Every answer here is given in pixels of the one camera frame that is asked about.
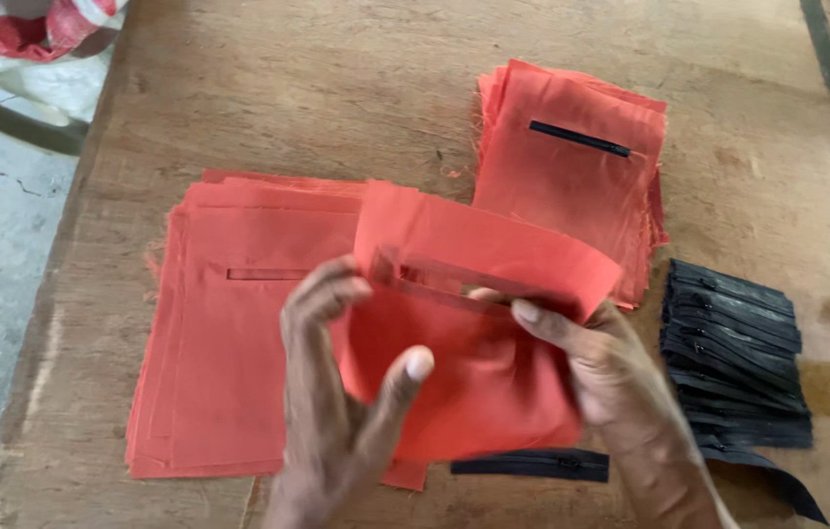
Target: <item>left hand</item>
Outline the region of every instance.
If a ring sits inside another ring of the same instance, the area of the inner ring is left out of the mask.
[[[284,468],[275,478],[264,527],[320,527],[354,489],[385,471],[405,414],[431,373],[434,357],[416,345],[385,374],[375,402],[343,389],[327,323],[373,289],[345,256],[321,264],[281,310],[287,351]]]

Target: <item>hand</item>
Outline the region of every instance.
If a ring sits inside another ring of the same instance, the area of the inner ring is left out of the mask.
[[[371,405],[343,389],[327,323],[372,292],[346,256],[311,272],[281,310],[287,445],[265,527],[323,526],[351,492],[374,483],[395,451],[421,382],[434,367],[431,351],[417,345],[389,367]]]
[[[678,426],[689,435],[665,376],[609,300],[585,327],[524,299],[513,301],[513,315],[530,334],[564,349],[572,388],[589,425],[612,429],[615,438],[623,434],[632,442],[648,440],[660,426]]]
[[[565,350],[581,412],[620,468],[641,526],[737,529],[662,371],[610,301],[585,327],[524,299],[512,306],[526,331]]]

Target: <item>orange fabric piece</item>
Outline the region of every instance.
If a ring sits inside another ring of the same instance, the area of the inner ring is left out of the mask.
[[[410,281],[410,272],[546,300],[583,322],[617,282],[618,265],[566,235],[386,182],[370,183],[354,254],[374,295],[351,309],[352,347],[340,362],[346,389],[372,401],[397,354],[414,344],[434,353],[397,458],[578,441],[562,351],[523,331],[508,307]]]
[[[222,185],[194,184],[169,216],[127,431],[134,477],[280,469],[280,305],[298,283],[294,271],[350,251],[366,187],[238,171],[207,171],[204,179]],[[280,238],[282,225],[293,236]],[[284,280],[269,281],[276,275]],[[335,343],[346,343],[344,324],[333,332]],[[382,481],[421,490],[425,475],[423,463],[394,461]]]
[[[473,205],[557,230],[624,270],[613,293],[639,305],[648,259],[667,243],[656,168],[666,103],[581,72],[511,60],[478,80],[483,109]],[[631,149],[622,158],[529,130],[533,120]]]

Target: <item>wooden table surface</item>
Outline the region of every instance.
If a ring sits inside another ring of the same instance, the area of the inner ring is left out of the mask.
[[[510,57],[669,103],[672,243],[632,319],[655,347],[672,256],[793,299],[816,446],[762,452],[830,519],[830,100],[799,6],[768,4],[133,2],[1,425],[0,527],[257,527],[266,482],[126,474],[155,305],[148,244],[203,168],[385,178],[468,201],[475,79]],[[760,475],[713,469],[743,526],[816,525]],[[619,482],[454,477],[434,465],[423,493],[377,487],[335,525],[633,527]]]

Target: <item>black zipper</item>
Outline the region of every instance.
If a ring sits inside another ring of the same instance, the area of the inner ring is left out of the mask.
[[[587,145],[588,147],[594,147],[597,150],[610,152],[611,154],[620,156],[621,158],[626,158],[630,156],[630,149],[627,149],[622,145],[612,143],[607,139],[586,136],[575,131],[563,129],[562,127],[549,125],[548,123],[542,123],[541,121],[533,120],[529,124],[529,130],[541,132],[543,134],[548,134],[549,136],[554,136],[555,138],[567,139],[568,141],[580,143],[581,145]]]

